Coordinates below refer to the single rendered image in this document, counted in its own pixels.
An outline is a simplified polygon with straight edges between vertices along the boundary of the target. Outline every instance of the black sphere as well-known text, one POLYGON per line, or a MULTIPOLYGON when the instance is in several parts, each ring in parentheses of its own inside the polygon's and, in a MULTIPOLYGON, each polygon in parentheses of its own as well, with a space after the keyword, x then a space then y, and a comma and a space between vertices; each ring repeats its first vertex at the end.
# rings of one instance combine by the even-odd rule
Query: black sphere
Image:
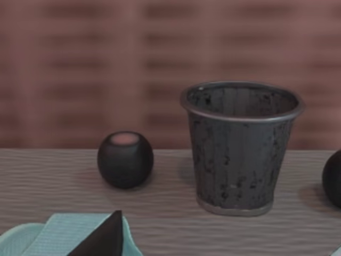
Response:
POLYGON ((110 185, 129 189, 146 181, 153 168, 154 155, 147 139, 136 132, 116 132, 101 143, 97 164, 110 185))
POLYGON ((341 208, 341 150, 334 153, 326 162, 322 184, 329 200, 341 208))

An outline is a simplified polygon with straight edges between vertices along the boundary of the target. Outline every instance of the gray metal cup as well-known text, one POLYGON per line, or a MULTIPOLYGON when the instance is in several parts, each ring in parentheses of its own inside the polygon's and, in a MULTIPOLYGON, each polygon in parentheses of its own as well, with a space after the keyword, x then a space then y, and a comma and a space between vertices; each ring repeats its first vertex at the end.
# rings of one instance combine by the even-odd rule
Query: gray metal cup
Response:
POLYGON ((182 92, 198 203, 220 215, 268 212, 300 97, 254 82, 211 82, 182 92))

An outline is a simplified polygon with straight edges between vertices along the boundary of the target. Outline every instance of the bucket rim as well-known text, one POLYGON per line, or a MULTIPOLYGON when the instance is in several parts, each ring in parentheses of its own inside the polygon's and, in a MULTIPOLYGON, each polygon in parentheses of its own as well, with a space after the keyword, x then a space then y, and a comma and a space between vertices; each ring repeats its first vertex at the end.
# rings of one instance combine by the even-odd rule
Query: bucket rim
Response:
POLYGON ((273 123, 273 122, 283 122, 290 119, 295 119, 298 115, 300 115, 304 109, 305 105, 302 98, 296 94, 295 92, 284 89, 279 86, 274 86, 271 84, 266 84, 262 82, 254 82, 254 81, 212 81, 212 82, 204 82, 200 84, 196 84, 193 86, 187 87, 185 90, 182 91, 180 96, 180 104, 181 106, 186 109, 189 113, 194 113, 199 116, 207 117, 210 119, 216 119, 220 121, 230 121, 230 122, 240 122, 240 123, 273 123), (231 87, 231 86, 241 86, 246 88, 263 88, 268 89, 271 91, 281 92, 288 94, 297 100, 297 106, 287 112, 275 114, 275 115, 268 115, 264 117, 248 117, 248 116, 231 116, 231 115, 223 115, 219 113, 215 113, 209 110, 203 110, 194 106, 193 104, 189 103, 188 101, 188 93, 193 89, 204 90, 207 88, 213 87, 231 87))

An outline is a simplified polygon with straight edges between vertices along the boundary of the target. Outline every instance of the black triangular shape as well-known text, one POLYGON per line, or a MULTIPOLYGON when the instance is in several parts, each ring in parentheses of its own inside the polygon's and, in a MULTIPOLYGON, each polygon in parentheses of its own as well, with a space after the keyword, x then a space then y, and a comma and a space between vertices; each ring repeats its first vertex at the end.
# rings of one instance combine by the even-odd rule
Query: black triangular shape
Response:
POLYGON ((116 211, 68 256, 122 256, 122 250, 122 211, 116 211))

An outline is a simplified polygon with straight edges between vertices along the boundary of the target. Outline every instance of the gray wood surface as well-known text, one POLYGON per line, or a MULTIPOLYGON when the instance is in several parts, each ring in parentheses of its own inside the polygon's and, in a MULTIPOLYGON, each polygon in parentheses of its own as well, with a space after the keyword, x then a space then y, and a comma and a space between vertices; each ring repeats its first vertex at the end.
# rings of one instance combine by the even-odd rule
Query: gray wood surface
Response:
POLYGON ((195 200, 191 153, 157 150, 142 188, 107 186, 95 150, 0 150, 0 234, 55 212, 122 209, 145 255, 329 255, 341 244, 341 211, 321 190, 331 151, 289 151, 274 207, 261 217, 207 213, 195 200))

